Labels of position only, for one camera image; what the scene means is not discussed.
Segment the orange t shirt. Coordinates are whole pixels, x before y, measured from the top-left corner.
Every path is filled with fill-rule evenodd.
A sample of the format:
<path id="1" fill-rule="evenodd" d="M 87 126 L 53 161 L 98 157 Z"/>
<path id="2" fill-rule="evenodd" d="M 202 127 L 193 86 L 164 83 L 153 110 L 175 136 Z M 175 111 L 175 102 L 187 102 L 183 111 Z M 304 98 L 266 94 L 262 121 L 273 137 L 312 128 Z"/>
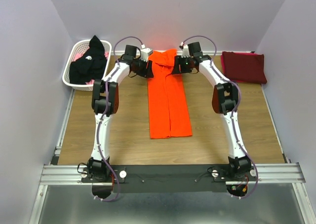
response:
<path id="1" fill-rule="evenodd" d="M 181 75 L 173 75 L 176 49 L 154 51 L 153 78 L 147 79 L 151 139 L 192 136 L 192 126 Z"/>

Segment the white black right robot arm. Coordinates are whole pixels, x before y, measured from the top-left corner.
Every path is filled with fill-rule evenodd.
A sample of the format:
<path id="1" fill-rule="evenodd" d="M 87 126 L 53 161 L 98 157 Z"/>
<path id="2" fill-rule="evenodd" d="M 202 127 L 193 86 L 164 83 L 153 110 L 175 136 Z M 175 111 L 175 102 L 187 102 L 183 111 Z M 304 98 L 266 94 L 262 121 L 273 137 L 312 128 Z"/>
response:
<path id="1" fill-rule="evenodd" d="M 203 54 L 199 42 L 182 42 L 180 49 L 182 53 L 175 56 L 172 74 L 191 73 L 196 69 L 213 87 L 212 108 L 222 119 L 229 145 L 227 174 L 230 179 L 237 181 L 252 167 L 238 124 L 240 88 L 220 72 L 209 55 Z"/>

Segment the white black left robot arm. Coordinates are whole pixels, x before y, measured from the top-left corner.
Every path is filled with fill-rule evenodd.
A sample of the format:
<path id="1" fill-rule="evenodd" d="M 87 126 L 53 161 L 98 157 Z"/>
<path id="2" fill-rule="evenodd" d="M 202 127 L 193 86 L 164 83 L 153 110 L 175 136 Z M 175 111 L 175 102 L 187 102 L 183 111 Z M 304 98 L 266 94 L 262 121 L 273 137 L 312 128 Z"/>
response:
<path id="1" fill-rule="evenodd" d="M 124 54 L 117 59 L 114 68 L 104 79 L 93 84 L 91 107 L 95 114 L 95 136 L 91 157 L 87 162 L 87 173 L 99 182 L 106 181 L 114 172 L 109 164 L 109 138 L 114 114 L 119 108 L 119 85 L 131 72 L 144 78 L 153 78 L 153 50 L 141 45 L 127 45 Z"/>

